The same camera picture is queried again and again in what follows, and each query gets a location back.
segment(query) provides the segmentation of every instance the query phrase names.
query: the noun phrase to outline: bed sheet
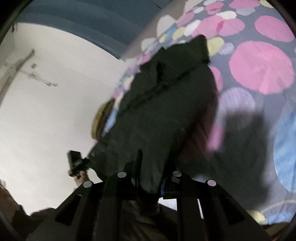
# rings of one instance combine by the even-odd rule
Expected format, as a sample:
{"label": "bed sheet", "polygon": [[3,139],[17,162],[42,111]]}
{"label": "bed sheet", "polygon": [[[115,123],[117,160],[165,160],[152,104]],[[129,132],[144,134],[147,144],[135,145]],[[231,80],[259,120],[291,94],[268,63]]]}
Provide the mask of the bed sheet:
{"label": "bed sheet", "polygon": [[196,180],[218,181],[259,223],[289,222],[296,212],[296,40],[266,0],[205,0],[182,15],[126,70],[104,132],[139,66],[199,34],[207,38],[217,102],[178,166]]}

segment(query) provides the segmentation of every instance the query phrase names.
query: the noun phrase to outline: polka dot bedding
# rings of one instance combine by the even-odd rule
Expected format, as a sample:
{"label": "polka dot bedding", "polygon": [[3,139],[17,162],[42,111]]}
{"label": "polka dot bedding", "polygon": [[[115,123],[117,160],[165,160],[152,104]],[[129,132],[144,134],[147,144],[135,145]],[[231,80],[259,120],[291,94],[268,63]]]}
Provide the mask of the polka dot bedding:
{"label": "polka dot bedding", "polygon": [[139,66],[161,47],[200,34],[217,101],[178,165],[196,180],[215,179],[260,224],[289,222],[296,212],[296,40],[266,0],[205,0],[184,13],[120,79],[105,132]]}

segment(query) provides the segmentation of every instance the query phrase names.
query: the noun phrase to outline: yellow dot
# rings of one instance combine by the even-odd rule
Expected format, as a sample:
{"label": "yellow dot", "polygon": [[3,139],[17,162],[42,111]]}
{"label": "yellow dot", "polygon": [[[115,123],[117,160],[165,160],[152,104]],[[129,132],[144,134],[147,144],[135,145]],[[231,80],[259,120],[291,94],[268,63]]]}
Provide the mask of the yellow dot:
{"label": "yellow dot", "polygon": [[257,223],[262,223],[265,221],[263,214],[256,210],[247,210],[247,213],[250,214]]}
{"label": "yellow dot", "polygon": [[159,42],[160,42],[160,43],[163,43],[163,42],[165,41],[166,37],[167,37],[167,34],[163,34],[163,35],[160,37]]}
{"label": "yellow dot", "polygon": [[273,6],[270,5],[269,2],[267,2],[266,0],[260,0],[260,3],[265,6],[265,7],[269,7],[269,8],[274,8]]}
{"label": "yellow dot", "polygon": [[184,31],[185,31],[185,27],[178,28],[173,34],[173,37],[172,37],[173,40],[180,38],[183,35]]}
{"label": "yellow dot", "polygon": [[224,44],[224,41],[220,37],[216,37],[207,41],[207,48],[210,56],[214,56],[218,53],[221,46]]}

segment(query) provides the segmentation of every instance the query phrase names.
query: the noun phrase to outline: dark green cloth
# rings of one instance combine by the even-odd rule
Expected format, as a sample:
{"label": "dark green cloth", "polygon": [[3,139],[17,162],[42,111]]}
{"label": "dark green cloth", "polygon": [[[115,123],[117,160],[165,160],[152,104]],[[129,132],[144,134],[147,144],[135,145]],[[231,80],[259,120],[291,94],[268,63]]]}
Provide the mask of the dark green cloth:
{"label": "dark green cloth", "polygon": [[122,171],[143,151],[140,185],[156,194],[168,161],[182,148],[193,125],[215,96],[206,39],[161,48],[140,67],[123,97],[116,122],[89,158],[99,178]]}

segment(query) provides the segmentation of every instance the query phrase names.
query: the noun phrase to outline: hand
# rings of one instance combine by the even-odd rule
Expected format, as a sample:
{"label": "hand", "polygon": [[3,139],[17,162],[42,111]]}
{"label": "hand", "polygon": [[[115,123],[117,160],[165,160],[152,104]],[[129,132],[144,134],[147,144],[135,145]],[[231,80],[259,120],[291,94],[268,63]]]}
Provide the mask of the hand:
{"label": "hand", "polygon": [[9,191],[3,187],[0,187],[0,209],[9,222],[12,222],[15,211],[20,210],[20,206],[13,199]]}
{"label": "hand", "polygon": [[86,182],[86,181],[90,181],[89,180],[89,176],[87,175],[87,171],[80,171],[79,172],[79,177],[78,176],[73,176],[75,184],[77,187],[79,187],[82,183]]}

